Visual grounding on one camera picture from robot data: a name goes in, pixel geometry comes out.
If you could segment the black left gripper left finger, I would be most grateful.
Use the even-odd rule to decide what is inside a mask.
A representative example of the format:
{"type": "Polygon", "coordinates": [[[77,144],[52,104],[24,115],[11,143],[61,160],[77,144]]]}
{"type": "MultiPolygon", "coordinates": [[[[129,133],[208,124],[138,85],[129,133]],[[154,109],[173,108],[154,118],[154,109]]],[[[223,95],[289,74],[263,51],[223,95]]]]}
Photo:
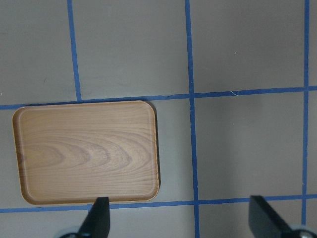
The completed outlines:
{"type": "Polygon", "coordinates": [[[96,199],[88,215],[80,226],[78,238],[107,238],[110,231],[109,198],[96,199]]]}

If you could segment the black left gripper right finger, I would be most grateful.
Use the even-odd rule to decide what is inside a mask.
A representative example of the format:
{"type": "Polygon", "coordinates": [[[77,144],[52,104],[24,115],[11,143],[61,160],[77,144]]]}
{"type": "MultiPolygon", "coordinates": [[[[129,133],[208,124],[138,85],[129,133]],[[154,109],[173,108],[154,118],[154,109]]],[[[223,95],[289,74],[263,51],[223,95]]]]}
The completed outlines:
{"type": "Polygon", "coordinates": [[[260,195],[250,196],[248,224],[255,238],[300,237],[260,195]]]}

